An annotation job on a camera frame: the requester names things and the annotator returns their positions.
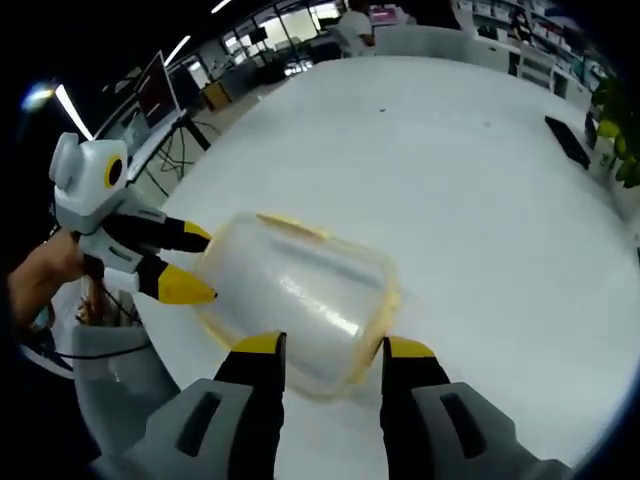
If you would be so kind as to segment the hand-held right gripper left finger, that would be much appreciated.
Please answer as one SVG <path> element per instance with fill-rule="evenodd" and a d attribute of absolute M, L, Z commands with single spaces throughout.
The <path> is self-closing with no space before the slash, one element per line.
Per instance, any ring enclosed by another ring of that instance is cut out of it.
<path fill-rule="evenodd" d="M 127 479 L 271 479 L 284 423 L 286 335 L 238 342 L 215 376 L 156 410 L 123 456 Z"/>

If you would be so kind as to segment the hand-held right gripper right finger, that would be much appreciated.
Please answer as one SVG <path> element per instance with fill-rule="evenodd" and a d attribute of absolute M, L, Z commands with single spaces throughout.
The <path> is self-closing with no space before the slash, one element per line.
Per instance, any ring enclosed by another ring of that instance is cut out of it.
<path fill-rule="evenodd" d="M 514 422 L 464 382 L 452 382 L 426 345 L 387 336 L 380 425 L 390 479 L 568 479 L 562 462 L 533 455 Z"/>

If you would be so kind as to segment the person's left hand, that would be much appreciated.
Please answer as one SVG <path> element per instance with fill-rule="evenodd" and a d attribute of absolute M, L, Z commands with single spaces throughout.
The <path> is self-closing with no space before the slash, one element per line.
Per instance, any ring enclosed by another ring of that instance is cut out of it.
<path fill-rule="evenodd" d="M 74 235 L 66 230 L 57 231 L 8 276 L 16 326 L 28 327 L 62 285 L 84 274 L 84 255 Z"/>

